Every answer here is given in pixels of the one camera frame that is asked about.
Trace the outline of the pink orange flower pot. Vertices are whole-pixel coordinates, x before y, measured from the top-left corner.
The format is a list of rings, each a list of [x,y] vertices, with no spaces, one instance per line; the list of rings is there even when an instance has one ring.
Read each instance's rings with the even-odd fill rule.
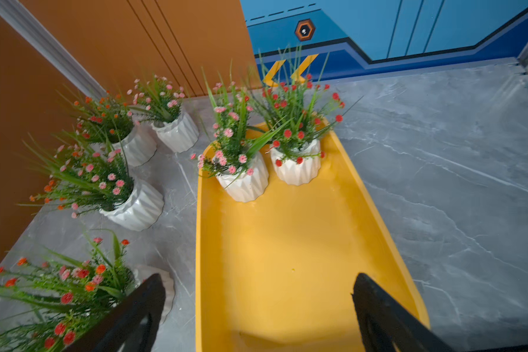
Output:
[[[48,177],[31,206],[70,211],[77,219],[99,213],[115,224],[140,232],[154,225],[164,208],[164,197],[144,180],[134,178],[127,155],[106,141],[100,146],[64,132],[60,146],[47,149],[30,139],[24,145],[35,157],[32,166]]]

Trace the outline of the pink flower back pot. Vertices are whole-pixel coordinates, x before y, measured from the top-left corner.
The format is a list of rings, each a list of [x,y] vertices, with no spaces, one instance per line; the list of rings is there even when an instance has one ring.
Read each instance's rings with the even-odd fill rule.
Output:
[[[164,76],[153,75],[149,81],[135,79],[127,91],[132,97],[131,109],[143,123],[149,123],[158,139],[172,152],[182,153],[192,148],[199,130],[183,107],[185,89]]]

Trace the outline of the orange flower back pot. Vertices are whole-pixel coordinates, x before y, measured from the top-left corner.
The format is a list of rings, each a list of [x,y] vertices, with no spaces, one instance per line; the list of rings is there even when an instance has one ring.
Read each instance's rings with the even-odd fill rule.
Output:
[[[121,150],[130,167],[146,164],[157,151],[154,138],[133,118],[133,111],[119,93],[106,92],[101,98],[74,95],[64,97],[76,118],[76,130],[93,145],[110,143]]]

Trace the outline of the yellow plastic tray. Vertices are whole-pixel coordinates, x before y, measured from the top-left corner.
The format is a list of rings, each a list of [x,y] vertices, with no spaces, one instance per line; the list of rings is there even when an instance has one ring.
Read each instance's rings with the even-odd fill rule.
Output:
[[[365,273],[422,324],[421,295],[335,133],[316,178],[270,172],[252,202],[215,178],[197,193],[198,351],[362,351],[352,300]]]

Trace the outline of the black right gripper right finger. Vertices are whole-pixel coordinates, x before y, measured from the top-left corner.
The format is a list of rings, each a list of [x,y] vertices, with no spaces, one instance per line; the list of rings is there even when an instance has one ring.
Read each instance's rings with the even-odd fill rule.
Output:
[[[366,351],[451,351],[367,274],[357,276],[352,299]]]

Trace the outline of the red flower white pot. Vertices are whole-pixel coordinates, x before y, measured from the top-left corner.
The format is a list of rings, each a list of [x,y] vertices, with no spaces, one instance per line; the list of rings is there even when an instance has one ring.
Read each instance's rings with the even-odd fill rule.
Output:
[[[317,77],[310,72],[311,63],[300,46],[280,51],[280,64],[261,67],[262,88],[250,94],[273,134],[269,155],[274,171],[291,186],[318,176],[326,157],[321,140],[343,122],[346,108],[340,93],[321,81],[328,60]]]

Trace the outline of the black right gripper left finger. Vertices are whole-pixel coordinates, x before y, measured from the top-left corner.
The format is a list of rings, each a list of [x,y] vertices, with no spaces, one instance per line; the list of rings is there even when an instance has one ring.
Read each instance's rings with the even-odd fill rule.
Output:
[[[146,279],[66,351],[151,351],[166,301],[160,274]]]

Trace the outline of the pink flower white pot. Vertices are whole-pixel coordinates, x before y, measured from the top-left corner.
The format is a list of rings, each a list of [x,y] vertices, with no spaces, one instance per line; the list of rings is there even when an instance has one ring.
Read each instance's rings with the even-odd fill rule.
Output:
[[[214,86],[206,87],[214,114],[214,140],[209,151],[198,156],[198,169],[201,175],[215,177],[234,201],[252,202],[268,186],[269,174],[260,150],[277,132],[248,136],[252,106],[246,88],[234,81],[226,84],[221,76]]]

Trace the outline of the orange red flower pot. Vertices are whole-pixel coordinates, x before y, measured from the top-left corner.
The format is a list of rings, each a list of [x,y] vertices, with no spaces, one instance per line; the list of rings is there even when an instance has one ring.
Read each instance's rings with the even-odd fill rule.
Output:
[[[128,239],[113,236],[111,252],[103,250],[101,237],[87,242],[88,260],[49,250],[49,260],[40,265],[22,257],[11,270],[0,267],[0,299],[27,307],[0,332],[0,351],[66,351],[158,274],[140,279],[133,273],[126,264]]]

